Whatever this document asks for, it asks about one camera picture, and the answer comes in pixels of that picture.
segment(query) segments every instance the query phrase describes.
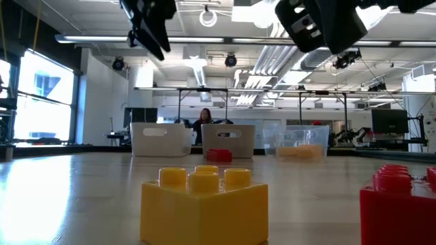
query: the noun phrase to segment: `dark hair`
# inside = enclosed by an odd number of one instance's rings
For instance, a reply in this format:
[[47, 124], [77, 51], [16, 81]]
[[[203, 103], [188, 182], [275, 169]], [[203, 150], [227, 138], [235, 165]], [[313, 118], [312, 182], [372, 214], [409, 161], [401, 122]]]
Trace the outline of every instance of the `dark hair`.
[[[206, 111], [206, 112], [207, 112], [207, 119], [206, 119], [206, 120], [203, 120], [203, 118], [202, 118], [202, 113], [203, 113], [203, 111]], [[212, 121], [212, 116], [211, 116], [211, 111], [210, 111], [208, 108], [204, 108], [204, 109], [200, 112], [200, 121], [201, 121], [202, 123], [211, 123], [211, 121]]]

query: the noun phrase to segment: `clear plastic bin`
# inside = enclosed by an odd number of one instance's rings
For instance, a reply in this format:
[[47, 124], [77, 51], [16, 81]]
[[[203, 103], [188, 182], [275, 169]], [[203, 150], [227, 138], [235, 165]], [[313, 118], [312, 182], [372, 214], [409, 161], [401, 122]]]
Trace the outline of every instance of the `clear plastic bin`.
[[329, 126], [287, 126], [286, 131], [264, 130], [265, 153], [277, 157], [326, 157]]

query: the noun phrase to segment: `bin handle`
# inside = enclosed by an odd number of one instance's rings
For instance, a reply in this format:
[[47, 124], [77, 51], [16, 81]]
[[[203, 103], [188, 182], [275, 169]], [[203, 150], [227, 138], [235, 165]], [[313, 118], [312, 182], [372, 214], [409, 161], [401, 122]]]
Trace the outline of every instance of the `bin handle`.
[[157, 137], [163, 137], [167, 134], [166, 129], [162, 128], [145, 128], [142, 130], [142, 134], [144, 136], [157, 136]]
[[243, 132], [239, 129], [218, 129], [217, 137], [239, 138]]

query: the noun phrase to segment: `window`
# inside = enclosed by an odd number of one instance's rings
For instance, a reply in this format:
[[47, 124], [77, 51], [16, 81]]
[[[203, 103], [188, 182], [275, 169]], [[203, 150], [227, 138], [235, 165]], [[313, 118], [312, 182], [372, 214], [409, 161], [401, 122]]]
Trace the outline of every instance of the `window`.
[[73, 85], [72, 70], [29, 51], [21, 58], [18, 91], [71, 105]]
[[74, 88], [72, 70], [27, 51], [21, 58], [14, 137], [69, 140]]
[[0, 99], [7, 98], [7, 91], [5, 88], [9, 87], [10, 70], [11, 65], [8, 62], [0, 60], [0, 76], [3, 81], [3, 84], [1, 85], [3, 89], [0, 92]]

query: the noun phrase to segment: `yellow lego brick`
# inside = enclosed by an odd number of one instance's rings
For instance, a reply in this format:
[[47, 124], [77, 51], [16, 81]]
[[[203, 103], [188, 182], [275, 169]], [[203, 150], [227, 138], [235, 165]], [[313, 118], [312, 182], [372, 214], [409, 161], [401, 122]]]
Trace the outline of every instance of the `yellow lego brick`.
[[256, 245], [268, 239], [268, 185], [248, 169], [163, 168], [142, 183], [140, 239], [150, 245]]

